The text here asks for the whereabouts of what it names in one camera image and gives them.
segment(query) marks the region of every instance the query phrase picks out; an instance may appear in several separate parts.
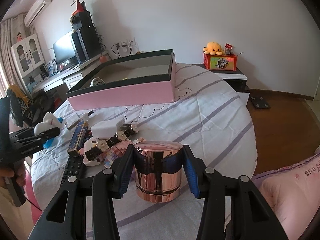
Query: air conditioner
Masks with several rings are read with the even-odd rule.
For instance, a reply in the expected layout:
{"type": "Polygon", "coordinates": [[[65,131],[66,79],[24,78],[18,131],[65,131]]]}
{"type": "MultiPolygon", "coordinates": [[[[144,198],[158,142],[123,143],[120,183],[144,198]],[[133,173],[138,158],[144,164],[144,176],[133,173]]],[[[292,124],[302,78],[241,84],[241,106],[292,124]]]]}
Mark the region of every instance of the air conditioner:
{"type": "Polygon", "coordinates": [[[37,0],[24,18],[24,25],[30,27],[37,16],[40,15],[50,3],[51,0],[37,0]]]}

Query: wooden floor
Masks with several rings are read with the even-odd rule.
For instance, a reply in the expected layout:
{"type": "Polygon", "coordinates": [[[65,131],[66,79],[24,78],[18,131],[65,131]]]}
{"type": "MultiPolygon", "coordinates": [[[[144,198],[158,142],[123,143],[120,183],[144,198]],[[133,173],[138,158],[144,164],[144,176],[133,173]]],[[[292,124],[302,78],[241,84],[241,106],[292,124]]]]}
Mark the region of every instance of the wooden floor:
{"type": "Polygon", "coordinates": [[[320,145],[320,123],[304,100],[263,94],[270,109],[247,108],[256,134],[258,163],[255,174],[302,161],[320,145]]]}

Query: computer monitor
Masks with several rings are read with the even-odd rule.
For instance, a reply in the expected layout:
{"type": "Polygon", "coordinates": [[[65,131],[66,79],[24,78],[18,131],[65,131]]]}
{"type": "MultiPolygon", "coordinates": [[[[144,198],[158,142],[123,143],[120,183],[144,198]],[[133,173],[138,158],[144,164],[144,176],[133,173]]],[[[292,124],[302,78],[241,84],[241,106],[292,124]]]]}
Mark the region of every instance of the computer monitor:
{"type": "Polygon", "coordinates": [[[76,53],[70,37],[72,33],[73,31],[67,33],[53,45],[53,51],[56,57],[57,66],[69,59],[72,59],[73,57],[75,57],[75,60],[77,61],[76,53]]]}

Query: round table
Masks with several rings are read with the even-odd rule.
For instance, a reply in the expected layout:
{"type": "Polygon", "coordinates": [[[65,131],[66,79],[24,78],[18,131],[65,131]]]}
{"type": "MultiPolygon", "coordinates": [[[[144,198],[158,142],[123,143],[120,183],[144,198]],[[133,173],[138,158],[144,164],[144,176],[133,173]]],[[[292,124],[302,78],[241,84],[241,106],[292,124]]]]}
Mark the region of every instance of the round table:
{"type": "MultiPolygon", "coordinates": [[[[249,112],[237,93],[218,75],[195,65],[177,64],[175,84],[174,103],[93,109],[89,126],[124,118],[126,123],[138,125],[137,137],[188,144],[195,157],[222,175],[252,177],[257,162],[255,134],[249,112]]],[[[68,123],[76,119],[68,101],[54,114],[68,123]]],[[[46,208],[59,189],[72,134],[64,127],[50,148],[33,155],[31,179],[41,209],[46,208]]],[[[102,165],[90,167],[86,176],[102,169],[102,165]]],[[[88,239],[92,239],[90,202],[89,197],[88,239]]],[[[226,198],[226,202],[228,221],[230,198],[226,198]]],[[[194,240],[203,200],[191,194],[183,172],[181,194],[177,199],[161,204],[146,202],[137,196],[132,181],[124,197],[114,200],[114,208],[121,239],[194,240]]]]}

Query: human hand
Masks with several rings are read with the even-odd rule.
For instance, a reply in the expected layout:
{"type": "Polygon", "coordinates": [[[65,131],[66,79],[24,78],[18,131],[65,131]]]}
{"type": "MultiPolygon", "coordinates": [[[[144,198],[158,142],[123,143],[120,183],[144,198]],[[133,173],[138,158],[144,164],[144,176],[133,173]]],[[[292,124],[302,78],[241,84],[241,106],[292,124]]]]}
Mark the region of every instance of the human hand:
{"type": "MultiPolygon", "coordinates": [[[[0,187],[7,188],[7,185],[4,181],[4,177],[12,178],[14,176],[14,171],[8,167],[0,168],[0,187]]],[[[26,168],[24,163],[20,165],[17,170],[17,184],[23,187],[26,184],[26,168]]]]}

